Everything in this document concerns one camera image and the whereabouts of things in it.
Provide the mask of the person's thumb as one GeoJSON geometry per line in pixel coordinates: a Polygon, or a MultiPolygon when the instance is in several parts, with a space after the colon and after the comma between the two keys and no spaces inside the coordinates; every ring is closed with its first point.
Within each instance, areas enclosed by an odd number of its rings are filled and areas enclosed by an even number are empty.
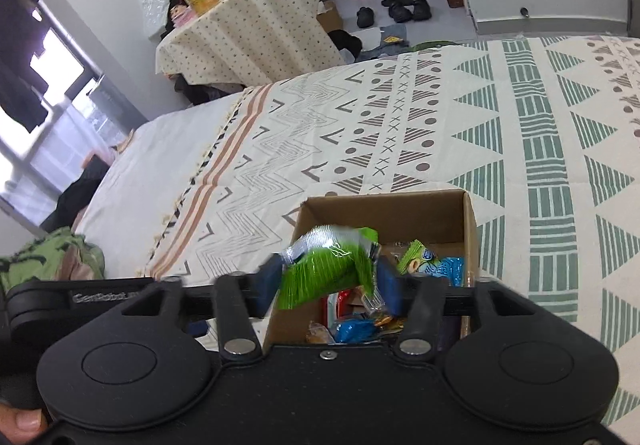
{"type": "Polygon", "coordinates": [[[11,444],[27,444],[46,431],[47,427],[47,420],[40,409],[0,405],[0,431],[11,444]]]}

